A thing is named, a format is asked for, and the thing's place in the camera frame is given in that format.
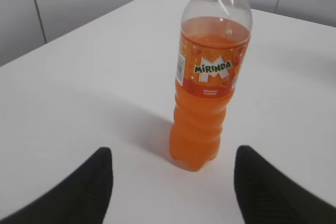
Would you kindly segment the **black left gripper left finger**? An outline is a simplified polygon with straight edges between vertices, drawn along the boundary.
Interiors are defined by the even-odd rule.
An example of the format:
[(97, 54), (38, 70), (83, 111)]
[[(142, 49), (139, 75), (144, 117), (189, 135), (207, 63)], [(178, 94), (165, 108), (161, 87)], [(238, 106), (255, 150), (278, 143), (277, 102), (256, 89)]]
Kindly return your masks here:
[(58, 185), (1, 223), (103, 223), (112, 189), (112, 151), (101, 147)]

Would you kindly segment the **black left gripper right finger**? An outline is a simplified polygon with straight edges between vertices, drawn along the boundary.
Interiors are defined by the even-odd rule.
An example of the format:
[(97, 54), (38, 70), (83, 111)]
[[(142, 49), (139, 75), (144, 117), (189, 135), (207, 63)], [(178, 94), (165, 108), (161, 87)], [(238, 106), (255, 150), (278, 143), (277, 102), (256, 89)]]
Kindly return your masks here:
[(335, 223), (335, 207), (313, 195), (248, 145), (236, 151), (234, 190), (245, 223)]

